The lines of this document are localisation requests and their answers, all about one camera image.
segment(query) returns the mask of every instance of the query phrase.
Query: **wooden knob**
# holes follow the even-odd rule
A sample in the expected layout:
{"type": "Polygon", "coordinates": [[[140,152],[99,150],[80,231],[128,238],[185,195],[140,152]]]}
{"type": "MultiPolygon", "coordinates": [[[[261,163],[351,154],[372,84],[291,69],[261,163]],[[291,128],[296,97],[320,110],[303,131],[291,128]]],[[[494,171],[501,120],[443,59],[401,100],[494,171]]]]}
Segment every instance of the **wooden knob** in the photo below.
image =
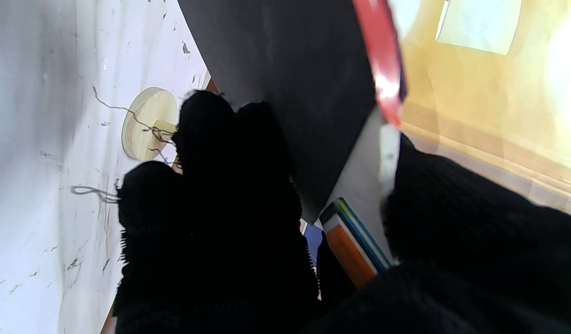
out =
{"type": "Polygon", "coordinates": [[[121,136],[124,151],[133,159],[149,161],[176,131],[176,98],[165,89],[151,87],[135,98],[129,110],[121,136]]]}

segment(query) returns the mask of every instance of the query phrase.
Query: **bright light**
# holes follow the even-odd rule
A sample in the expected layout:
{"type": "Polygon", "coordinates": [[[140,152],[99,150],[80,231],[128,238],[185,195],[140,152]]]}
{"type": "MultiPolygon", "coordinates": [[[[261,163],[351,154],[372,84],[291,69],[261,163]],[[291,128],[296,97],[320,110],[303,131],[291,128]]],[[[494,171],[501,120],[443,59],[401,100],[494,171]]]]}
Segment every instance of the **bright light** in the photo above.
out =
{"type": "Polygon", "coordinates": [[[558,110],[553,116],[556,136],[560,146],[571,154],[571,13],[547,49],[546,77],[558,110]]]}
{"type": "Polygon", "coordinates": [[[378,99],[385,99],[387,97],[395,97],[399,94],[399,83],[392,83],[384,76],[377,74],[374,77],[378,99]]]}

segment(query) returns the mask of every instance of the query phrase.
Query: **white paper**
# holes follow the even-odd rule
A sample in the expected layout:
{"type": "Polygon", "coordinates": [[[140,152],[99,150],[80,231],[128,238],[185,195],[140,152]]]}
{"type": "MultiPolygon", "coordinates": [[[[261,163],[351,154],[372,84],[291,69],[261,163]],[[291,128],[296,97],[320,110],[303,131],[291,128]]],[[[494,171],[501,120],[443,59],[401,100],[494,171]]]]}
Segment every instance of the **white paper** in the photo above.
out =
{"type": "Polygon", "coordinates": [[[507,55],[521,0],[446,0],[436,41],[507,55]]]}

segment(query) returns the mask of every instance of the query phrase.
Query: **red strip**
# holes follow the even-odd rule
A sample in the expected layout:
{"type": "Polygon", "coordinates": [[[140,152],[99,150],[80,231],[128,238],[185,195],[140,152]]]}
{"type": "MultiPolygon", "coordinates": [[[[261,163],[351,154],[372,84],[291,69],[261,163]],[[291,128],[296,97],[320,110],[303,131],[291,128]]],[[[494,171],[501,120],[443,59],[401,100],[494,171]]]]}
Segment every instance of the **red strip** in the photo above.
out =
{"type": "Polygon", "coordinates": [[[372,68],[376,103],[387,121],[399,127],[401,63],[391,11],[386,0],[353,0],[353,3],[372,68]]]}

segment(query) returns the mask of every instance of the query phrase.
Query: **black panel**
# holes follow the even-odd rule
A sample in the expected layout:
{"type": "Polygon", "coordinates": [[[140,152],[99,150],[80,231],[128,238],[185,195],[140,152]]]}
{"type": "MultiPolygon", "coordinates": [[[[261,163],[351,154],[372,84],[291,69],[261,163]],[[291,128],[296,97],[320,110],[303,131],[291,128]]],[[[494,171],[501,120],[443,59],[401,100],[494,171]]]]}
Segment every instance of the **black panel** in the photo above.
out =
{"type": "Polygon", "coordinates": [[[267,101],[317,219],[375,105],[351,0],[179,0],[205,64],[237,109],[267,101]]]}

